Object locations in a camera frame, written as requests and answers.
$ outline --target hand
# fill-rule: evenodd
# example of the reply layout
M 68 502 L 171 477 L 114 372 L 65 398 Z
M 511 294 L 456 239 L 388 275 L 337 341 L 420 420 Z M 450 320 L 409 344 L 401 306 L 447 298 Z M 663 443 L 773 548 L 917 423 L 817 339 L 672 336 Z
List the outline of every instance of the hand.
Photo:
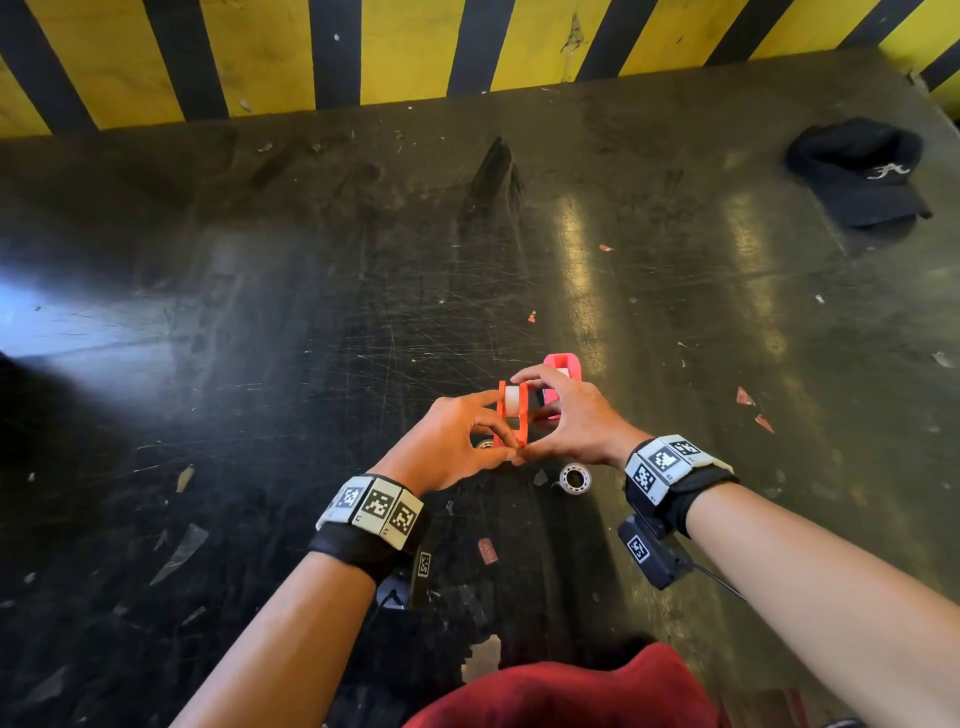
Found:
M 513 384 L 521 381 L 535 389 L 550 387 L 560 398 L 527 416 L 530 424 L 553 432 L 521 449 L 514 465 L 564 455 L 587 465 L 611 465 L 623 470 L 634 448 L 653 437 L 620 417 L 589 382 L 575 381 L 546 364 L 527 367 L 511 378 Z M 549 419 L 558 414 L 559 420 Z
M 419 497 L 511 460 L 516 457 L 516 437 L 502 417 L 487 409 L 499 400 L 495 389 L 455 399 L 440 397 L 368 473 L 386 475 Z M 506 447 L 475 449 L 471 433 L 496 433 Z

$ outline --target yellow stripe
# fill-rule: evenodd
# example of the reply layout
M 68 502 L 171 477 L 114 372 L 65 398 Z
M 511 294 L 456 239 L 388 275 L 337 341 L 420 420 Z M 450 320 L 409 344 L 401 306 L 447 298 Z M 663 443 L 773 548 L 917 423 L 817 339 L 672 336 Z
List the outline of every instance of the yellow stripe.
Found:
M 463 14 L 464 0 L 364 0 L 360 103 L 445 96 Z
M 491 89 L 573 81 L 609 4 L 610 0 L 516 0 Z
M 750 58 L 832 50 L 878 1 L 794 0 Z
M 183 121 L 140 0 L 27 0 L 101 129 Z
M 307 0 L 201 0 L 200 7 L 230 116 L 316 107 Z M 335 32 L 325 42 L 337 42 Z
M 922 71 L 958 37 L 957 0 L 926 0 L 880 43 L 880 48 L 900 68 Z
M 934 88 L 930 98 L 942 106 L 951 119 L 960 118 L 960 71 Z
M 48 133 L 47 125 L 0 58 L 0 138 Z
M 746 4 L 747 0 L 660 0 L 620 75 L 703 65 Z

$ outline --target white tape roll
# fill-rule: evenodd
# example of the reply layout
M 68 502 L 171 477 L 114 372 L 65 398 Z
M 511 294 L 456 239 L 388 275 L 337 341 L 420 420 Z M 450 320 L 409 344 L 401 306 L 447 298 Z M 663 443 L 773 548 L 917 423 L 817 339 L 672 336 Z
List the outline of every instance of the white tape roll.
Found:
M 507 387 L 507 393 L 504 397 L 504 405 L 507 412 L 507 417 L 519 417 L 520 416 L 520 388 L 519 387 Z
M 560 471 L 560 487 L 572 496 L 582 496 L 590 489 L 591 482 L 586 465 L 570 463 Z

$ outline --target person's left hand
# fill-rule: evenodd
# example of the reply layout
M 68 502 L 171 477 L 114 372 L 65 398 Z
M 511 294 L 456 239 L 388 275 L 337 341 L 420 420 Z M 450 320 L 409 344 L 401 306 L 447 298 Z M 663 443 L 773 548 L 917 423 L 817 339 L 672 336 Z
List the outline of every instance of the person's left hand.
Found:
M 499 400 L 495 389 L 439 398 L 368 473 L 386 475 L 419 497 L 513 459 L 517 447 L 513 431 L 487 408 Z M 506 447 L 475 449 L 470 444 L 471 433 L 496 433 Z

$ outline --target wall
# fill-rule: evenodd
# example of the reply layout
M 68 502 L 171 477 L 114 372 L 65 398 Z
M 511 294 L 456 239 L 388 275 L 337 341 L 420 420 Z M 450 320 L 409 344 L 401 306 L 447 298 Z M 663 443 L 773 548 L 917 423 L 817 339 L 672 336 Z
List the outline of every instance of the wall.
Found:
M 960 0 L 0 0 L 0 136 L 879 46 L 960 116 Z

